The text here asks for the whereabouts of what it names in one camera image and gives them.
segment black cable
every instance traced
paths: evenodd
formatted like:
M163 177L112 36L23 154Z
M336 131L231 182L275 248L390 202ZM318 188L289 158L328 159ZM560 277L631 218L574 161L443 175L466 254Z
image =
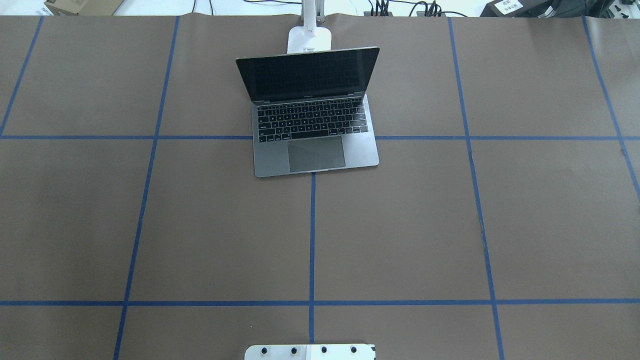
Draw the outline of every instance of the black cable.
M457 13L458 15L462 15L462 16L464 16L464 17L468 17L468 16L466 16L465 14L463 14L463 13L459 13L459 12L436 12L436 13L434 13L432 16L440 16L441 14L444 14L444 13Z
M424 13L427 13L427 7L429 6L429 4L427 4L427 2L425 1L418 1L417 3L412 3L413 4L413 8L411 8L411 11L409 12L409 16L411 16L413 14L413 11L415 10L415 7L420 5L420 4L424 4Z
M282 1L282 0L243 0L246 3L280 3L280 4L296 4L301 5L302 3L296 3L294 1Z

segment grid line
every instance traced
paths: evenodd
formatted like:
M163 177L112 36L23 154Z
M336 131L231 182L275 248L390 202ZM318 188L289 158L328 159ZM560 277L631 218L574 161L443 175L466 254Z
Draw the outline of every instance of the grid line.
M173 61L173 50L175 48L175 39L178 34L179 24L180 24L180 17L176 16L175 24L173 26L173 37L171 40L171 48L169 49L169 59L166 64L166 73L164 75L164 85L162 90L162 96L160 97L160 105L158 108L158 116L156 120L156 133L154 135L154 143L151 146L151 155L149 156L149 166L147 169L147 178L145 180L145 189L142 194L142 204L140 205L140 215L138 217L138 227L136 228L136 237L133 243L133 250L131 252L131 264L129 265L129 275L127 276L127 286L125 288L124 301L122 304L122 313L120 315L120 325L118 326L118 336L116 338L116 345L113 351L113 360L118 360L118 357L120 356L120 345L122 344L122 334L124 332L125 320L127 318L129 296L131 295L131 283L133 282L133 272L136 267L136 257L138 256L138 245L140 243L140 234L142 232L142 221L145 217L145 210L147 207L149 184L151 182L151 174L153 173L153 169L154 169L154 160L156 158L156 149L158 145L158 135L160 133L160 125L162 124L164 100L166 98L166 89L169 85L169 77L171 74L171 64Z
M316 300L316 173L311 173L311 211L309 234L309 343L316 342L315 302Z
M18 79L15 81L15 86L13 87L13 92L11 93L9 104L6 106L6 111L2 119L2 124L0 124L0 135L2 135L2 133L4 132L4 127L6 126L6 122L9 120L9 114L11 113L11 108L13 107L15 96L18 94L18 89L20 88L20 84L22 83L22 77L24 76L24 71L27 69L27 64L29 63L31 53L33 52L33 47L36 45L36 40L38 40L38 35L40 34L40 28L42 28L43 20L44 20L44 16L41 16L40 20L38 21L38 26L36 27L36 31L33 34L33 38L31 39L31 44L29 45L27 56L24 57L24 62L22 63L22 68L20 69L20 74L18 75Z
M496 299L497 305L640 304L640 298ZM0 300L0 306L120 307L123 301L101 300ZM269 307L304 306L308 300L130 300L129 307ZM314 300L314 306L490 306L491 299L476 300Z
M480 191L478 189L476 177L476 165L474 163L473 149L471 148L471 138L469 133L469 125L467 121L467 107L465 106L465 96L462 90L462 79L460 76L460 66L458 64L458 52L456 50L456 39L453 31L453 22L451 18L447 18L449 22L449 37L451 38L451 51L453 52L453 65L456 71L456 82L458 83L458 97L460 98L460 110L462 113L462 122L465 127L465 139L467 142L467 153L469 157L469 167L471 171L471 179L474 185L474 196L476 198L476 210L478 220L480 221L480 230L482 233L482 243L484 247L484 264L486 267L486 278L489 284L489 296L491 296L491 308L493 311L493 326L495 327L495 337L498 346L498 355L500 360L504 360L504 349L502 346L502 333L500 331L500 318L498 316L498 305L495 301L495 289L493 287L493 275L491 271L491 258L489 256L489 245L486 241L486 229L484 228L484 217L482 213L482 203L480 201Z
M602 88L602 93L604 94L604 99L607 102L607 108L609 109L609 114L611 115L611 121L613 122L613 126L616 128L618 141L620 142L622 153L625 155L625 161L627 162L627 168L629 169L629 174L631 175L631 181L633 182L634 188L636 189L637 198L638 200L640 200L640 185L638 185L636 172L634 170L633 164L631 164L631 159L629 158L629 153L627 152L627 146L625 145L625 140L622 137L622 131L620 131L620 125L618 124L618 119L616 118L616 112L613 110L613 105L611 104L611 98L609 97L609 92L607 91L607 85L605 85L604 78L602 77L602 73L600 72L600 66L598 64L598 59L596 58L596 52L593 49L593 43L591 41L589 25L587 24L587 18L584 15L582 16L582 25L584 26L584 33L586 34L587 42L589 43L589 51L591 51L593 67L596 70L596 75L598 76L600 87Z

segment blue tape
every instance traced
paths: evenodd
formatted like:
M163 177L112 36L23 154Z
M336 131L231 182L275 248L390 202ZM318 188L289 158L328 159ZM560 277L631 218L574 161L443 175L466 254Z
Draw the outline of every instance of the blue tape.
M256 300L256 301L129 301L129 306L308 306L306 300Z
M553 305L553 304L640 304L640 299L505 299L498 305Z
M316 173L311 173L311 212L309 234L309 343L315 342L315 301L316 301Z
M0 300L0 306L122 306L122 301Z
M316 306L469 306L491 305L491 300L317 300Z
M600 66L598 64L598 59L596 58L596 52L593 49L593 42L591 41L591 34L589 33L589 25L587 24L587 18L584 15L582 16L582 25L584 26L584 33L587 35L587 43L589 43L589 50L591 51L593 66L596 70L596 75L598 75L598 80L600 82L600 87L602 87L604 99L607 101L607 108L609 109L609 114L611 115L611 121L613 121L613 126L616 128L616 134L618 135L618 141L620 142L622 153L625 155L625 161L627 162L627 168L629 169L629 174L631 175L631 181L633 182L634 188L636 189L636 196L638 200L640 200L640 184L638 184L636 172L633 165L631 164L631 159L629 158L629 154L627 152L627 146L625 146L625 141L622 137L620 126L618 125L618 119L616 118L616 113L613 110L611 98L609 97L609 92L607 91L607 86L605 85L604 78L602 77L602 73L600 72Z
M242 135L159 135L160 140L253 140Z
M502 333L500 331L500 319L498 317L498 305L495 302L495 290L493 288L493 275L491 271L491 259L489 257L489 246L486 241L486 231L484 228L484 217L482 213L482 204L480 203L480 191L478 190L478 183L476 177L476 165L474 164L473 150L471 148L471 139L469 134L469 126L467 122L467 108L465 106L465 96L462 91L462 80L460 77L460 67L458 65L458 52L456 50L456 40L453 32L453 23L451 18L447 18L449 21L449 36L451 38L451 50L453 52L453 64L456 71L456 81L458 83L458 97L460 98L460 108L462 110L462 121L465 126L465 136L467 140L467 152L469 156L469 165L471 167L471 178L474 184L474 195L476 196L476 209L478 219L480 221L480 228L482 232L482 242L484 245L484 263L486 267L486 278L489 283L489 294L491 296L492 310L493 310L493 325L495 327L495 337L498 345L498 354L500 360L504 360L504 349L502 346Z
M22 77L24 76L24 71L27 69L27 64L29 63L31 53L33 52L33 47L36 45L36 40L38 40L38 35L40 34L40 28L42 28L43 20L44 20L44 16L41 16L40 20L38 21L38 26L36 27L36 32L33 34L33 38L31 39L31 45L29 45L27 56L25 56L24 63L22 63L22 68L20 69L18 80L16 80L15 86L13 87L13 92L11 93L9 104L6 107L6 111L2 119L2 124L0 124L0 135L2 135L2 133L4 132L4 127L6 126L6 122L7 120L9 120L9 114L11 113L11 108L13 107L15 96L18 94L18 89L20 88L20 84L22 83Z
M158 144L158 134L160 133L160 125L162 123L162 114L164 110L164 100L166 97L166 89L169 85L169 77L171 74L171 64L173 61L173 50L175 49L175 39L178 34L178 26L180 24L180 17L175 17L175 25L173 26L173 37L171 40L171 49L169 50L169 60L166 65L166 73L164 75L164 86L162 90L162 96L160 98L160 107L158 109L158 117L156 121L156 133L154 135L154 143L151 146L151 155L149 157L149 166L147 169L147 179L145 181L145 189L142 194L142 204L140 206L140 215L138 216L138 227L136 228L136 238L133 243L133 250L131 252L131 264L129 265L129 275L127 276L127 286L124 293L124 303L122 305L122 313L120 314L120 326L118 326L118 337L116 338L116 345L113 351L113 360L118 360L120 356L120 345L122 344L122 334L124 332L125 320L127 318L127 307L129 303L129 296L131 295L131 283L133 282L133 272L136 267L136 257L138 256L138 244L140 243L140 234L142 232L142 221L145 217L145 209L147 207L147 196L149 193L149 184L151 183L151 174L153 173L154 160L156 158L156 149Z

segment open laptop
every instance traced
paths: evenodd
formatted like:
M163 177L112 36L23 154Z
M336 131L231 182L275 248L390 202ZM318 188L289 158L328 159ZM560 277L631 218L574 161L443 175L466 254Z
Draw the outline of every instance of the open laptop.
M257 177L379 163L365 90L378 47L236 59Z

